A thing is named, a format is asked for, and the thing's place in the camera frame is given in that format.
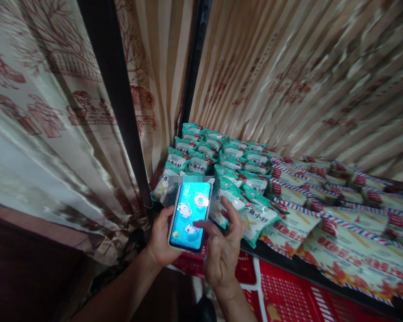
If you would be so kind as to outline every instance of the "curtain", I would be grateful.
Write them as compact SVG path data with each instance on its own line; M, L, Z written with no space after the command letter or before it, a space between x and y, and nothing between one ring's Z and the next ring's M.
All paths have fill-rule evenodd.
M213 1L190 121L403 181L403 0Z
M116 7L151 178L176 128L193 2ZM101 234L115 258L149 225L76 0L0 0L0 204Z

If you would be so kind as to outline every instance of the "black metal pole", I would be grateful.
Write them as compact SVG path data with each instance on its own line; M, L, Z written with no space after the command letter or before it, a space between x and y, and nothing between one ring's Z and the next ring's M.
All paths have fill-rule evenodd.
M198 0L196 14L194 16L191 45L189 49L187 78L182 98L180 125L178 136L182 134L182 124L188 122L193 103L194 90L196 88L197 74L202 58L203 44L205 42L207 22L209 20L212 0Z
M145 207L152 207L114 0L77 0Z

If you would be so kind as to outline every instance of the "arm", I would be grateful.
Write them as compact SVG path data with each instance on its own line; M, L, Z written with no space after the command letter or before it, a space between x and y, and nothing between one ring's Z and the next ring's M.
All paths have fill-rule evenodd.
M173 206L160 212L148 246L121 275L88 302L72 322L130 321L162 267L180 255L167 244L167 219L172 213Z
M230 222L225 236L211 222L201 220L194 223L210 236L204 265L206 281L215 292L226 321L257 322L235 276L245 226L227 199L221 197L221 203L227 210L221 213Z

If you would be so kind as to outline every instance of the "green snack bag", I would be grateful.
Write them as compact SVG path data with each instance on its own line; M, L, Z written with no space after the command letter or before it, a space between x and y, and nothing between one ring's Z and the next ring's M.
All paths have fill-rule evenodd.
M152 200L161 202L163 206L168 203L167 197L170 193L173 192L175 188L174 186L169 186L169 177L171 175L180 175L180 169L178 167L175 167L172 163L166 162L163 174L160 176L157 186L151 192Z
M225 177L219 177L215 180L216 189L212 198L212 204L209 209L209 216L222 228L226 228L228 224L227 218L221 214L221 210L225 209L221 204L221 196L224 196L237 211L243 211L245 207L252 205L250 200L243 194L242 190L236 187L230 180Z
M194 132L189 132L188 130L182 129L182 138L184 140L198 142L203 139L200 135L195 134Z
M230 139L230 138L228 139L227 143L229 143L231 145L237 145L239 148L242 148L242 149L245 149L245 150L249 146L248 142L235 140L235 139Z
M241 147L238 147L237 145L232 145L228 142L224 143L223 146L221 147L221 151L226 154L230 154L234 157L243 157L246 153L245 149L242 149Z
M246 177L238 174L234 170L231 170L226 167L222 167L218 164L214 165L215 167L215 173L216 173L216 178L215 180L218 180L219 177L225 177L228 180L230 180L232 183L235 184L236 187L240 187L242 183L246 181Z
M176 168L179 169L186 168L191 158L189 155L182 153L181 151L178 151L172 147L168 147L167 151L169 152L169 154L167 156L166 162L171 163L172 165L174 165Z
M248 161L255 162L258 165L265 166L269 160L271 159L271 156L268 155L267 153L261 153L258 151L247 151L245 158L248 159Z
M270 178L266 176L262 176L259 174L251 173L248 171L239 171L239 175L244 176L246 178L245 185L254 189L257 193L264 195L266 191Z
M189 172L196 172L201 175L205 175L207 170L209 170L210 165L215 163L217 160L207 156L203 153L196 152L194 150L189 150L188 154L191 160L188 164Z
M261 174L261 175L265 175L267 172L269 172L269 167L263 167L253 161L247 161L245 163L244 170L249 171L249 172L254 172L257 174Z
M252 202L252 206L246 207L245 211L240 213L245 225L243 238L252 248L255 248L263 228L282 219L288 213L284 213L276 202L264 198L246 184L242 188Z
M205 136L207 136L209 138L213 138L213 139L218 140L218 141L222 141L222 140L227 139L227 136L225 136L224 134L221 134L221 133L219 133L217 131L209 130L209 129L206 129Z
M200 144L197 148L197 152L206 154L210 157L214 157L217 155L217 152L214 150L214 148L212 147L212 145L207 144L205 141L198 141L198 143Z
M263 152L265 148L266 148L266 144L261 144L261 143L249 143L249 146L247 147L247 150L253 150L253 151Z
M222 151L219 152L219 165L231 170L237 171L243 169L243 167L245 167L243 160L245 159L239 159L232 155L224 154Z
M197 123L184 123L182 124L182 132L187 131L194 134L198 134L199 136L203 136L205 134L205 128Z
M175 136L175 149L178 151L187 154L189 150L195 150L198 146L198 142L184 140Z

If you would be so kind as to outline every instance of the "striped curtain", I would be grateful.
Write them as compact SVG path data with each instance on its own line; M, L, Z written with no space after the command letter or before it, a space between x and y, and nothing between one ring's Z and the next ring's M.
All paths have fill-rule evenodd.
M213 1L190 121L403 181L403 0Z

